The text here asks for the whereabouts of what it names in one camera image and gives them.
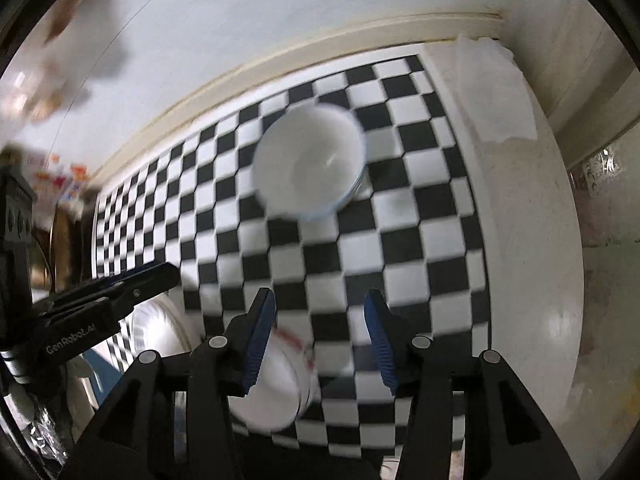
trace black and white tile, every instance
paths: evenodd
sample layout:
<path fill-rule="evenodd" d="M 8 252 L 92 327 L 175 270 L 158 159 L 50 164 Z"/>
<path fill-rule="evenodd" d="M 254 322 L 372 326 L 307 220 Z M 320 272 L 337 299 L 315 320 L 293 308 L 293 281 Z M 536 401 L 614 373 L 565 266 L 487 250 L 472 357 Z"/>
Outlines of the black and white tile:
<path fill-rule="evenodd" d="M 420 46 L 400 49 L 329 62 L 302 71 L 305 80 L 272 84 L 269 96 L 238 98 L 235 110 L 98 199 L 97 276 L 153 259 L 174 263 L 186 311 L 207 335 L 222 332 L 258 288 L 270 286 L 278 324 L 314 342 L 321 396 L 272 436 L 283 446 L 345 456 L 401 446 L 410 400 L 391 396 L 373 359 L 362 308 L 370 288 L 447 351 L 488 347 L 488 279 L 472 187 Z M 308 102 L 344 107 L 360 121 L 366 178 L 355 199 L 327 218 L 268 218 L 252 182 L 255 147 L 288 109 Z M 110 341 L 121 368 L 132 360 L 128 331 Z M 459 446 L 461 397 L 455 415 Z"/>

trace black tile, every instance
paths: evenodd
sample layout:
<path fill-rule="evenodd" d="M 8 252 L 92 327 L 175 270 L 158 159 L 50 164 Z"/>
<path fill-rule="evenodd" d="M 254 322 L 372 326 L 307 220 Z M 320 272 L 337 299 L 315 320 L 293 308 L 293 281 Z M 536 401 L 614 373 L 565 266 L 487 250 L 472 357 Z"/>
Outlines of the black tile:
<path fill-rule="evenodd" d="M 391 116 L 384 103 L 355 109 L 356 117 L 366 132 L 391 126 Z"/>
<path fill-rule="evenodd" d="M 244 280 L 268 280 L 271 277 L 268 254 L 256 254 L 255 256 L 242 257 L 242 272 Z"/>
<path fill-rule="evenodd" d="M 256 146 L 258 146 L 258 143 L 254 142 L 238 150 L 238 170 L 242 170 L 242 168 L 246 168 L 253 163 Z"/>
<path fill-rule="evenodd" d="M 172 147 L 171 153 L 169 154 L 169 160 L 174 160 L 182 155 L 182 149 L 184 147 L 184 143 L 181 142 L 177 146 Z"/>
<path fill-rule="evenodd" d="M 411 76 L 407 74 L 383 79 L 382 86 L 385 88 L 386 96 L 389 99 L 416 95 L 418 93 Z"/>
<path fill-rule="evenodd" d="M 178 221 L 167 224 L 164 228 L 166 232 L 166 240 L 175 240 L 178 237 Z"/>
<path fill-rule="evenodd" d="M 444 108 L 436 92 L 422 94 L 422 99 L 424 100 L 424 104 L 427 105 L 431 117 L 444 117 Z"/>
<path fill-rule="evenodd" d="M 145 196 L 145 211 L 150 207 L 152 207 L 153 204 L 154 204 L 154 194 L 149 193 L 147 196 Z"/>
<path fill-rule="evenodd" d="M 438 141 L 433 134 L 433 129 L 429 121 L 402 124 L 398 126 L 398 133 L 400 133 L 402 146 L 406 152 L 430 150 L 431 148 L 438 147 Z"/>
<path fill-rule="evenodd" d="M 371 288 L 376 288 L 382 292 L 383 296 L 385 295 L 385 280 L 382 272 L 345 276 L 344 283 L 347 289 L 347 304 L 349 306 L 364 304 L 364 297 Z"/>
<path fill-rule="evenodd" d="M 469 288 L 464 256 L 427 263 L 427 276 L 432 297 Z"/>
<path fill-rule="evenodd" d="M 348 341 L 349 323 L 344 312 L 311 314 L 311 327 L 316 341 Z"/>
<path fill-rule="evenodd" d="M 416 187 L 415 203 L 418 206 L 420 220 L 430 220 L 457 214 L 456 201 L 449 183 L 434 186 Z"/>
<path fill-rule="evenodd" d="M 240 221 L 245 222 L 254 218 L 263 218 L 264 209 L 262 204 L 258 202 L 255 195 L 245 196 L 241 198 L 238 203 Z"/>
<path fill-rule="evenodd" d="M 200 312 L 200 293 L 197 290 L 182 290 L 184 309 L 191 312 Z"/>
<path fill-rule="evenodd" d="M 194 240 L 185 240 L 180 244 L 180 260 L 196 259 L 196 242 Z"/>
<path fill-rule="evenodd" d="M 295 220 L 283 220 L 281 218 L 267 220 L 267 231 L 271 247 L 300 242 L 298 222 Z"/>
<path fill-rule="evenodd" d="M 206 264 L 198 264 L 198 277 L 200 283 L 217 283 L 218 267 L 215 262 L 207 262 Z"/>
<path fill-rule="evenodd" d="M 249 105 L 247 108 L 243 108 L 240 110 L 238 114 L 238 124 L 244 124 L 251 119 L 255 119 L 260 113 L 260 103 L 254 103 Z"/>
<path fill-rule="evenodd" d="M 489 291 L 487 289 L 471 293 L 471 319 L 474 325 L 491 321 Z"/>
<path fill-rule="evenodd" d="M 392 402 L 385 404 L 358 404 L 360 424 L 395 424 L 396 406 Z"/>
<path fill-rule="evenodd" d="M 451 148 L 444 148 L 442 150 L 444 158 L 447 161 L 447 167 L 449 168 L 449 174 L 452 178 L 457 176 L 466 176 L 465 163 L 462 160 L 462 154 L 457 146 Z"/>
<path fill-rule="evenodd" d="M 238 243 L 238 230 L 233 229 L 223 233 L 216 233 L 216 242 L 218 243 L 218 254 L 239 253 L 240 245 Z"/>
<path fill-rule="evenodd" d="M 323 399 L 356 399 L 356 383 L 351 377 L 319 376 L 320 392 Z"/>
<path fill-rule="evenodd" d="M 278 310 L 306 310 L 306 290 L 304 282 L 274 283 Z"/>
<path fill-rule="evenodd" d="M 306 412 L 300 417 L 302 420 L 317 420 L 324 422 L 324 413 L 322 412 L 322 404 L 312 402 L 306 409 Z"/>
<path fill-rule="evenodd" d="M 418 56 L 407 56 L 404 58 L 404 60 L 406 61 L 407 65 L 409 65 L 411 72 L 421 72 L 422 70 L 424 70 L 424 67 L 422 66 L 422 63 L 420 62 Z"/>
<path fill-rule="evenodd" d="M 329 94 L 321 95 L 318 98 L 318 102 L 329 103 L 342 108 L 346 108 L 347 110 L 351 108 L 351 103 L 349 102 L 349 98 L 347 97 L 347 92 L 345 90 L 337 90 Z"/>
<path fill-rule="evenodd" d="M 245 313 L 244 309 L 244 292 L 242 286 L 220 287 L 220 301 L 222 302 L 222 310 L 224 312 L 240 311 Z"/>
<path fill-rule="evenodd" d="M 409 186 L 402 158 L 390 158 L 369 164 L 369 179 L 374 192 Z"/>
<path fill-rule="evenodd" d="M 285 114 L 285 110 L 278 110 L 266 115 L 262 118 L 262 132 L 266 132 L 275 121 L 281 118 Z"/>
<path fill-rule="evenodd" d="M 196 151 L 193 150 L 192 152 L 187 153 L 182 158 L 182 170 L 183 171 L 190 170 L 195 165 L 196 165 Z"/>
<path fill-rule="evenodd" d="M 236 196 L 236 176 L 230 176 L 216 182 L 216 201 Z"/>
<path fill-rule="evenodd" d="M 193 193 L 183 195 L 180 197 L 180 214 L 193 211 L 195 207 L 195 196 Z"/>
<path fill-rule="evenodd" d="M 196 215 L 196 232 L 211 231 L 213 229 L 213 209 L 201 211 Z"/>
<path fill-rule="evenodd" d="M 176 178 L 166 185 L 166 197 L 171 198 L 180 192 L 180 180 Z"/>
<path fill-rule="evenodd" d="M 380 370 L 371 345 L 353 346 L 353 364 L 357 372 L 377 372 Z"/>
<path fill-rule="evenodd" d="M 466 250 L 482 249 L 482 231 L 478 215 L 473 213 L 471 216 L 464 216 L 460 218 L 460 223 L 462 224 L 462 234 L 465 237 Z"/>
<path fill-rule="evenodd" d="M 221 137 L 218 137 L 216 153 L 221 155 L 229 150 L 234 149 L 236 146 L 236 132 L 232 131 Z"/>
<path fill-rule="evenodd" d="M 302 83 L 302 85 L 295 86 L 289 89 L 289 104 L 297 103 L 304 99 L 309 99 L 314 96 L 314 88 L 311 83 Z"/>
<path fill-rule="evenodd" d="M 345 74 L 347 76 L 347 82 L 350 85 L 357 85 L 358 83 L 364 83 L 365 81 L 371 81 L 376 78 L 376 73 L 373 72 L 373 67 L 371 65 L 350 68 L 345 72 Z"/>
<path fill-rule="evenodd" d="M 213 162 L 199 167 L 196 171 L 196 183 L 198 186 L 211 180 L 213 180 Z"/>
<path fill-rule="evenodd" d="M 307 274 L 340 271 L 340 254 L 336 242 L 304 246 L 303 253 Z"/>
<path fill-rule="evenodd" d="M 385 264 L 410 262 L 421 260 L 424 257 L 420 231 L 417 227 L 388 231 L 381 233 L 380 237 L 382 239 L 382 254 Z"/>
<path fill-rule="evenodd" d="M 471 330 L 454 334 L 437 335 L 433 338 L 434 351 L 445 357 L 469 357 L 471 355 Z"/>
<path fill-rule="evenodd" d="M 218 126 L 218 123 L 214 123 L 202 130 L 200 132 L 200 142 L 198 142 L 198 144 L 203 144 L 204 142 L 213 139 L 213 137 L 216 136 L 216 126 Z"/>
<path fill-rule="evenodd" d="M 327 426 L 326 439 L 332 444 L 360 445 L 360 428 L 358 426 Z"/>
<path fill-rule="evenodd" d="M 367 231 L 376 228 L 371 200 L 355 200 L 338 212 L 338 231 L 340 234 Z"/>
<path fill-rule="evenodd" d="M 429 303 L 413 303 L 390 308 L 395 316 L 403 317 L 411 322 L 415 333 L 431 333 L 431 309 Z"/>

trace white tile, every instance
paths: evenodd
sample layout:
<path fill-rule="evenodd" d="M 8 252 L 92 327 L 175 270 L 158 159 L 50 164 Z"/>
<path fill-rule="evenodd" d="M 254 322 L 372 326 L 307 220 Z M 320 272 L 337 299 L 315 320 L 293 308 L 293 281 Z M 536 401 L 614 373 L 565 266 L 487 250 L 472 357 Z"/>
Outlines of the white tile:
<path fill-rule="evenodd" d="M 433 86 L 431 86 L 431 83 L 427 79 L 426 72 L 413 72 L 411 79 L 414 80 L 414 85 L 421 94 L 430 94 L 433 92 Z"/>
<path fill-rule="evenodd" d="M 417 123 L 431 117 L 427 105 L 419 95 L 389 99 L 386 105 L 395 124 Z"/>
<path fill-rule="evenodd" d="M 446 117 L 434 117 L 431 120 L 431 127 L 438 141 L 438 145 L 441 148 L 455 146 L 456 141 L 453 138 L 453 133 L 451 132 L 449 121 L 447 121 Z"/>
<path fill-rule="evenodd" d="M 341 274 L 307 276 L 306 302 L 309 312 L 345 312 L 347 297 Z"/>
<path fill-rule="evenodd" d="M 451 190 L 456 201 L 456 209 L 460 216 L 472 215 L 475 211 L 474 201 L 471 198 L 469 181 L 466 176 L 451 179 Z"/>
<path fill-rule="evenodd" d="M 274 282 L 288 282 L 305 275 L 305 261 L 300 246 L 272 247 L 269 250 L 271 278 Z"/>
<path fill-rule="evenodd" d="M 347 274 L 380 270 L 383 266 L 380 236 L 376 231 L 340 236 L 338 252 L 342 270 Z"/>
<path fill-rule="evenodd" d="M 200 184 L 193 195 L 193 202 L 196 211 L 210 209 L 216 201 L 216 186 L 212 182 Z"/>
<path fill-rule="evenodd" d="M 300 221 L 300 240 L 303 244 L 335 242 L 338 239 L 338 224 L 334 215 L 316 221 Z"/>
<path fill-rule="evenodd" d="M 386 300 L 391 306 L 429 299 L 427 268 L 424 262 L 388 265 L 383 271 Z"/>
<path fill-rule="evenodd" d="M 216 179 L 220 179 L 226 176 L 233 175 L 238 169 L 238 158 L 236 157 L 236 150 L 223 153 L 216 157 L 214 161 L 214 175 Z"/>
<path fill-rule="evenodd" d="M 238 144 L 238 148 L 255 142 L 260 139 L 261 135 L 262 125 L 260 124 L 260 118 L 252 119 L 251 121 L 241 124 L 238 126 L 238 130 L 236 131 L 236 142 Z"/>
<path fill-rule="evenodd" d="M 227 231 L 238 225 L 238 202 L 235 198 L 218 202 L 213 208 L 213 213 L 214 224 L 219 231 Z"/>
<path fill-rule="evenodd" d="M 361 424 L 360 445 L 363 447 L 395 447 L 396 427 L 393 424 Z"/>
<path fill-rule="evenodd" d="M 337 377 L 353 374 L 350 341 L 316 341 L 314 356 L 316 370 L 320 375 Z"/>
<path fill-rule="evenodd" d="M 413 186 L 426 186 L 449 181 L 447 161 L 440 148 L 407 153 L 404 166 Z"/>
<path fill-rule="evenodd" d="M 316 420 L 297 420 L 296 436 L 303 444 L 326 445 L 326 426 Z"/>
<path fill-rule="evenodd" d="M 323 77 L 313 82 L 316 95 L 328 94 L 329 92 L 335 92 L 346 88 L 347 76 L 344 72 L 340 72 L 329 77 Z"/>
<path fill-rule="evenodd" d="M 415 198 L 408 187 L 376 193 L 371 205 L 381 231 L 418 225 Z"/>
<path fill-rule="evenodd" d="M 392 126 L 366 133 L 367 162 L 398 158 L 404 151 L 398 130 Z"/>
<path fill-rule="evenodd" d="M 220 287 L 213 283 L 200 285 L 200 306 L 203 314 L 222 316 L 222 302 L 220 301 Z"/>
<path fill-rule="evenodd" d="M 349 86 L 347 94 L 353 108 L 362 108 L 386 101 L 385 89 L 379 79 Z"/>
<path fill-rule="evenodd" d="M 358 402 L 393 402 L 391 391 L 382 382 L 380 372 L 356 372 Z"/>
<path fill-rule="evenodd" d="M 240 254 L 220 254 L 218 256 L 218 283 L 225 285 L 242 285 L 242 260 Z"/>
<path fill-rule="evenodd" d="M 216 137 L 232 132 L 238 127 L 238 114 L 231 114 L 229 117 L 222 119 L 216 127 Z"/>
<path fill-rule="evenodd" d="M 281 92 L 260 102 L 260 115 L 268 115 L 272 112 L 282 110 L 289 104 L 287 92 Z"/>
<path fill-rule="evenodd" d="M 252 167 L 242 168 L 236 174 L 236 196 L 249 196 L 255 192 L 254 172 Z"/>
<path fill-rule="evenodd" d="M 203 142 L 196 151 L 196 165 L 198 167 L 209 164 L 216 156 L 216 139 L 211 138 Z"/>
<path fill-rule="evenodd" d="M 210 260 L 218 256 L 218 243 L 215 231 L 205 231 L 198 233 L 195 239 L 196 259 Z"/>
<path fill-rule="evenodd" d="M 331 426 L 357 426 L 358 403 L 351 399 L 323 399 L 322 412 L 325 423 Z"/>
<path fill-rule="evenodd" d="M 486 285 L 484 279 L 484 258 L 482 250 L 466 253 L 466 273 L 469 277 L 470 290 L 483 290 Z"/>
<path fill-rule="evenodd" d="M 311 318 L 306 310 L 280 310 L 276 312 L 278 328 L 283 328 L 297 336 L 305 343 L 314 340 L 314 333 L 311 329 Z"/>
<path fill-rule="evenodd" d="M 349 334 L 353 344 L 371 344 L 367 323 L 364 320 L 364 309 L 361 306 L 350 306 L 347 309 Z"/>
<path fill-rule="evenodd" d="M 431 298 L 433 335 L 469 330 L 471 325 L 471 298 L 468 292 Z"/>
<path fill-rule="evenodd" d="M 238 226 L 238 243 L 240 252 L 244 255 L 267 252 L 269 248 L 267 222 L 262 218 L 241 222 Z"/>
<path fill-rule="evenodd" d="M 393 61 L 385 61 L 376 63 L 373 70 L 378 74 L 380 79 L 385 77 L 393 77 L 395 75 L 408 74 L 411 69 L 404 59 L 395 59 Z"/>
<path fill-rule="evenodd" d="M 185 238 L 193 238 L 196 234 L 196 216 L 193 211 L 183 213 L 178 219 L 178 236 L 180 240 Z"/>
<path fill-rule="evenodd" d="M 427 261 L 448 260 L 465 253 L 462 225 L 457 216 L 420 222 L 420 238 Z"/>

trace metal object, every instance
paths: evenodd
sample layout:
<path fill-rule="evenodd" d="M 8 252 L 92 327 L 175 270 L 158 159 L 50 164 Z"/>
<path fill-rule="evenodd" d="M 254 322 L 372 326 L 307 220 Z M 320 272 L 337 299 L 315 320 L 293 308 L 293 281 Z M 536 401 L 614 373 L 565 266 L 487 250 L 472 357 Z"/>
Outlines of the metal object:
<path fill-rule="evenodd" d="M 487 350 L 486 352 L 484 352 L 482 354 L 482 358 L 487 361 L 488 363 L 491 364 L 497 364 L 500 362 L 500 359 L 502 358 L 500 356 L 500 354 L 498 354 L 498 352 L 496 352 L 495 350 Z"/>
<path fill-rule="evenodd" d="M 142 364 L 148 365 L 156 360 L 156 353 L 153 350 L 145 350 L 138 356 L 138 359 Z"/>
<path fill-rule="evenodd" d="M 223 335 L 217 335 L 209 339 L 209 346 L 211 348 L 224 348 L 226 346 L 226 337 Z"/>

